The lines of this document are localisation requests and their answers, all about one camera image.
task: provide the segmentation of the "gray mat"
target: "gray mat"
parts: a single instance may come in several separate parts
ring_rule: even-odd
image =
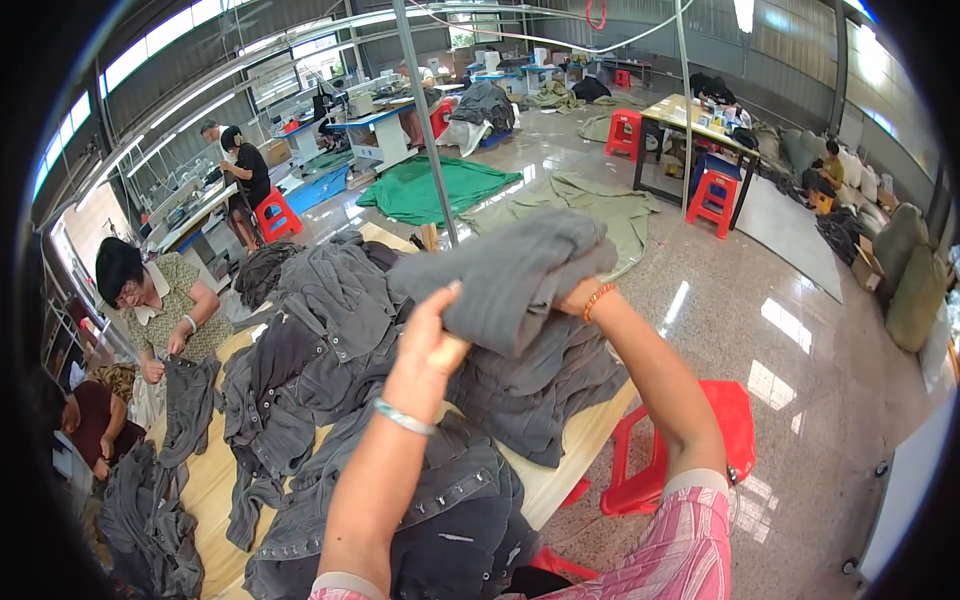
[[[754,177],[736,228],[793,265],[842,304],[833,250],[820,236],[816,222],[815,211],[781,194],[772,182]]]

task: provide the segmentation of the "orange beaded bracelet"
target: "orange beaded bracelet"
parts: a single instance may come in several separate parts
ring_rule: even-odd
[[[590,300],[587,301],[587,306],[584,307],[584,321],[587,323],[590,322],[590,310],[593,308],[593,305],[597,303],[598,300],[603,298],[604,294],[610,290],[615,290],[616,285],[613,283],[604,283],[601,285],[596,292],[593,292],[593,296],[590,297]]]

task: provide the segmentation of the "bracelet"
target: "bracelet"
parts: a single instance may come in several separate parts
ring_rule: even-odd
[[[593,309],[593,305],[597,303],[598,300],[603,298],[604,294],[610,290],[615,290],[616,285],[613,283],[604,283],[601,285],[596,292],[593,292],[593,296],[590,297],[590,300],[587,300],[587,306],[584,307],[584,321],[587,323],[590,322],[590,310]]]
[[[191,335],[194,333],[197,333],[197,322],[193,320],[193,317],[191,317],[190,315],[183,315],[183,317],[186,319],[188,323],[190,323],[190,327],[193,329],[193,331],[191,332]]]
[[[422,436],[429,437],[434,431],[437,430],[436,425],[428,425],[421,420],[414,419],[410,415],[401,413],[390,404],[387,404],[380,396],[373,399],[373,408],[376,409],[376,412],[393,421],[397,425],[403,427],[404,429],[409,429],[414,433],[419,433]]]

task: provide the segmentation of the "pink striped shirt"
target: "pink striped shirt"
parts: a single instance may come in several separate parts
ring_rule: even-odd
[[[661,501],[633,552],[613,570],[539,600],[728,600],[729,520],[725,494],[700,487],[677,490]],[[523,599],[521,594],[497,598]],[[370,598],[347,589],[321,588],[309,600]]]

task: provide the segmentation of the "red cable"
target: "red cable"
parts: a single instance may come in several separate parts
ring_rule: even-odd
[[[589,24],[589,26],[592,27],[593,29],[600,31],[601,29],[603,29],[603,26],[607,23],[607,0],[603,0],[603,6],[600,8],[600,24],[599,25],[594,25],[593,21],[590,20],[590,9],[592,8],[593,8],[593,0],[587,0],[587,14],[585,14],[585,17],[587,18],[587,24]]]

